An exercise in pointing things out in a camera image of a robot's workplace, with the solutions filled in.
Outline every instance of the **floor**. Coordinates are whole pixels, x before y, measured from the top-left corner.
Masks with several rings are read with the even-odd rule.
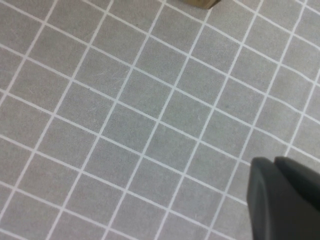
[[[320,172],[320,3],[0,0],[0,240],[250,240],[253,157]]]

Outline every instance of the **square tile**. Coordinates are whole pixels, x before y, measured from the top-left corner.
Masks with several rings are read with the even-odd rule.
[[[200,27],[200,22],[164,6],[152,30],[152,35],[188,53]]]
[[[53,112],[68,80],[31,61],[26,61],[10,92]]]
[[[268,0],[264,1],[260,14],[280,26],[292,30],[298,20],[302,5],[291,0]]]
[[[277,64],[243,47],[231,75],[254,88],[266,92]]]
[[[287,45],[289,33],[257,17],[245,41],[246,45],[279,60]]]
[[[128,66],[90,48],[75,79],[115,98],[128,72]]]
[[[195,240],[205,239],[207,230],[179,216],[169,213],[159,240]]]
[[[248,126],[215,111],[202,140],[237,157],[245,144],[249,130]]]
[[[286,149],[286,145],[273,137],[258,130],[253,130],[242,159],[249,163],[251,163],[255,157],[265,157],[273,160],[277,156],[283,156]]]
[[[81,168],[95,136],[57,118],[53,119],[38,150]]]
[[[302,111],[306,105],[312,83],[297,73],[281,67],[270,90],[270,95]]]
[[[172,210],[209,226],[221,197],[220,193],[185,178],[172,205]]]
[[[213,229],[239,240],[253,239],[248,207],[226,197]]]
[[[112,105],[112,100],[73,83],[57,114],[98,133]]]
[[[293,145],[320,159],[320,125],[304,117]]]
[[[296,28],[296,34],[307,39],[308,41],[320,46],[319,26],[320,15],[308,8],[304,9],[301,21]]]
[[[148,32],[161,3],[149,0],[117,0],[110,8],[110,13]]]
[[[171,88],[141,72],[133,70],[120,101],[158,118]]]
[[[0,47],[0,89],[7,89],[21,60],[22,57]]]
[[[231,182],[228,193],[232,196],[247,201],[247,189],[250,175],[250,166],[240,162]]]
[[[126,195],[112,228],[140,240],[153,239],[165,210],[134,196]]]
[[[132,64],[146,36],[132,27],[106,16],[93,45]]]
[[[1,4],[0,43],[7,47],[22,54],[26,53],[40,26],[40,22]]]
[[[225,78],[221,73],[189,59],[177,87],[198,99],[213,104]]]
[[[256,126],[289,142],[296,129],[300,114],[286,105],[267,98]]]
[[[293,37],[283,59],[283,64],[314,80],[320,66],[320,51],[296,37]]]
[[[99,139],[85,171],[125,188],[138,159],[138,155]]]
[[[77,175],[76,171],[36,154],[19,188],[61,206]]]
[[[14,186],[31,152],[0,138],[0,181]]]
[[[7,96],[0,108],[0,134],[34,147],[50,116]]]
[[[205,125],[210,108],[175,91],[162,116],[162,121],[192,136],[198,137]]]
[[[108,225],[122,191],[82,175],[66,208],[94,221]]]
[[[306,109],[306,114],[320,121],[319,106],[320,106],[320,87],[315,86],[315,89],[312,93],[311,100]]]
[[[142,152],[155,122],[117,104],[102,135]]]
[[[166,207],[180,178],[178,173],[143,159],[129,190]]]
[[[16,192],[0,227],[29,240],[45,239],[59,210]]]
[[[50,240],[100,240],[105,232],[100,226],[66,212],[62,213]]]
[[[5,0],[7,3],[14,5],[18,9],[21,9],[28,14],[31,14],[39,19],[44,20],[47,16],[54,0]]]
[[[187,174],[217,189],[225,190],[236,160],[200,144]]]
[[[217,108],[252,124],[264,96],[232,79],[229,79],[217,104]]]
[[[205,26],[192,56],[227,73],[236,56],[239,44]]]
[[[179,171],[183,171],[196,141],[162,124],[154,132],[146,155]]]
[[[149,38],[136,66],[157,78],[174,84],[184,64],[186,56]]]
[[[103,13],[93,6],[78,0],[60,0],[56,4],[48,23],[89,42]]]
[[[254,14],[232,0],[219,2],[212,8],[207,23],[242,41]]]
[[[72,38],[45,27],[36,41],[30,57],[71,76],[82,57],[86,46]]]

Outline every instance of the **black object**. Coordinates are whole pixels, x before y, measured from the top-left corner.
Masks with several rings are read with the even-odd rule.
[[[320,240],[320,175],[294,160],[254,158],[247,203],[254,240]]]

